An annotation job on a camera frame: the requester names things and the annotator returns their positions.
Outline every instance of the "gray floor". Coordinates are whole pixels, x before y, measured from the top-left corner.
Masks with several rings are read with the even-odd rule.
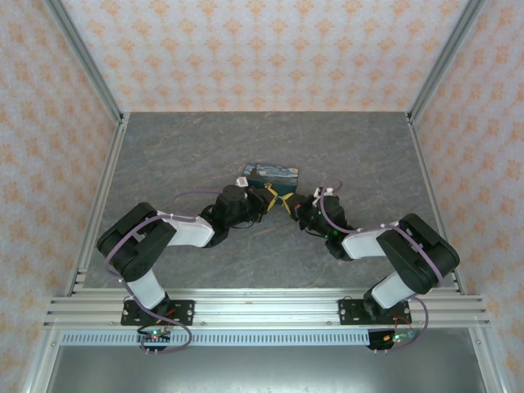
[[[48,393],[482,393],[467,329],[430,330],[413,347],[62,347]]]
[[[436,226],[403,113],[133,113],[99,234],[140,201],[172,212],[179,192],[221,189],[248,161],[298,168],[304,194],[341,179],[338,195],[354,226],[409,212]],[[186,197],[181,206],[197,214],[214,200]],[[382,258],[334,260],[283,208],[253,228],[232,230],[216,248],[169,247],[154,270],[165,287],[205,288],[369,287],[393,271]],[[84,285],[119,286],[97,251]]]

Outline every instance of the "orange floral pattern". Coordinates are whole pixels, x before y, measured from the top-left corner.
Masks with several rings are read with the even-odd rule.
[[[467,2],[64,1],[123,111],[407,111]]]
[[[14,392],[65,290],[114,125],[44,2],[1,8],[0,391]]]
[[[524,3],[488,2],[417,129],[468,290],[524,386]]]

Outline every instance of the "yellow object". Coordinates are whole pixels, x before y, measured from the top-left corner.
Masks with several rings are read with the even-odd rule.
[[[278,192],[276,192],[275,190],[273,190],[273,189],[271,188],[271,184],[269,184],[269,183],[266,184],[266,189],[269,190],[269,191],[273,194],[273,196],[274,196],[273,200],[269,203],[268,211],[270,211],[271,208],[272,208],[273,206],[275,206],[275,202],[277,201],[277,198],[278,198]]]
[[[293,194],[295,194],[294,192],[290,192],[289,194],[286,194],[282,197],[282,204],[283,206],[286,208],[287,210],[287,213],[289,215],[291,215],[291,208],[289,207],[289,205],[286,203],[286,201],[291,198],[293,196]]]

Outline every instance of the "white cable tray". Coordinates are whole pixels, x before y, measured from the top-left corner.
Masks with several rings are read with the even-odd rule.
[[[171,332],[170,346],[183,344],[186,332]],[[129,330],[65,330],[61,346],[136,346],[140,335]],[[166,344],[154,340],[152,344]],[[369,345],[363,329],[193,332],[191,346],[362,346]]]

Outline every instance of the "aluminum frame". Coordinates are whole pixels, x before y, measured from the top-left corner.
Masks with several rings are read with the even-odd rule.
[[[79,58],[107,111],[117,122],[110,153],[106,158],[97,196],[93,202],[84,242],[76,259],[75,273],[69,281],[68,296],[55,297],[49,307],[41,344],[29,369],[23,392],[46,391],[65,329],[97,329],[100,332],[134,329],[119,324],[123,289],[84,288],[88,262],[93,252],[103,207],[111,185],[129,114],[122,117],[111,91],[100,75],[87,47],[67,14],[61,0],[44,0],[56,22],[62,28],[75,55]],[[438,229],[445,237],[445,224],[436,205],[435,194],[418,144],[414,122],[422,113],[436,86],[444,75],[454,54],[459,49],[468,29],[486,0],[470,0],[454,32],[442,50],[435,66],[423,85],[408,116],[410,133],[422,168],[422,175],[430,195]],[[465,295],[458,271],[454,272],[455,286],[437,288],[422,296],[427,302],[429,328],[469,328],[486,389],[489,392],[510,392],[507,375],[500,367],[495,348],[496,337],[490,327],[481,296]],[[294,329],[303,332],[340,331],[341,329],[368,329],[377,326],[342,327],[338,322],[337,300],[344,296],[361,297],[364,288],[304,289],[304,290],[168,290],[172,298],[190,298],[197,301],[192,330],[212,332],[216,329],[266,330]],[[417,302],[411,303],[415,325],[423,323],[423,312]]]
[[[107,87],[102,73],[91,57],[88,47],[80,37],[66,7],[64,7],[61,0],[43,0],[43,2],[46,4],[49,13],[54,17],[56,24],[64,33],[65,39],[69,43],[76,57],[79,59],[82,68],[84,68],[85,73],[102,100],[107,113],[115,123],[119,122],[123,114],[120,111],[113,94]]]
[[[455,53],[457,53],[464,38],[468,35],[469,30],[477,20],[477,15],[485,3],[486,0],[470,0],[464,8],[462,15],[458,19],[457,25],[442,48],[440,55],[436,59],[435,65],[427,76],[424,85],[417,95],[413,107],[409,111],[408,118],[410,122],[414,123],[423,112],[426,104],[436,91],[440,80],[445,75],[449,64],[453,61]]]

